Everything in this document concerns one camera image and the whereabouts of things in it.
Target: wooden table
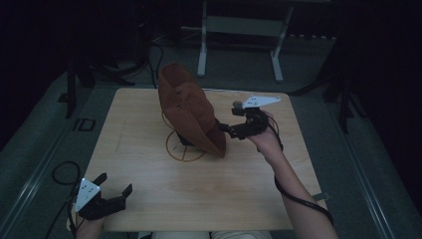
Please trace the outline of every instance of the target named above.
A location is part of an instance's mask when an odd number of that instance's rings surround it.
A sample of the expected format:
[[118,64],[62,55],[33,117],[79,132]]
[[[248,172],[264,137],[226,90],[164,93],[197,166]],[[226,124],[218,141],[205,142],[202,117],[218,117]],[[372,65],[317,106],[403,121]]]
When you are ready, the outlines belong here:
[[[249,96],[281,97],[261,107],[279,127],[285,154],[311,194],[320,193],[290,99],[284,94],[206,91],[216,118],[229,125],[244,122],[231,114],[232,103]],[[227,138],[225,158],[205,154],[191,162],[169,156],[172,129],[164,122],[157,90],[116,92],[86,178],[106,172],[103,198],[119,196],[130,184],[126,210],[111,215],[108,231],[280,230],[292,225],[272,168],[247,139]],[[181,153],[176,134],[168,150]],[[198,154],[190,148],[188,156]]]

